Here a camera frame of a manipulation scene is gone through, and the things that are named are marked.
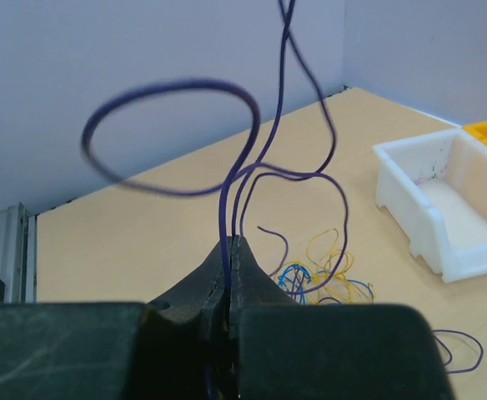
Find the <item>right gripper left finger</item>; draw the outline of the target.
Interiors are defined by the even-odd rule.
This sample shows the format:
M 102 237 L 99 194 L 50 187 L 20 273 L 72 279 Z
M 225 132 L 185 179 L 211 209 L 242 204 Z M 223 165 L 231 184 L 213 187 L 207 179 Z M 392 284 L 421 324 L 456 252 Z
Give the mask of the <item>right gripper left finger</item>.
M 0 303 L 0 399 L 230 398 L 230 246 L 146 303 Z

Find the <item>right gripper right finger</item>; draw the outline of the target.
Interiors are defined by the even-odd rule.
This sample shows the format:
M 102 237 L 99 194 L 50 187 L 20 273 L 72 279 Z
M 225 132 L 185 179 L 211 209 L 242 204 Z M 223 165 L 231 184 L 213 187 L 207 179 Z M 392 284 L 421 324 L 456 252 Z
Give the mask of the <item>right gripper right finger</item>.
M 242 399 L 451 399 L 430 326 L 394 303 L 298 305 L 258 265 L 243 237 L 231 249 L 231 329 Z

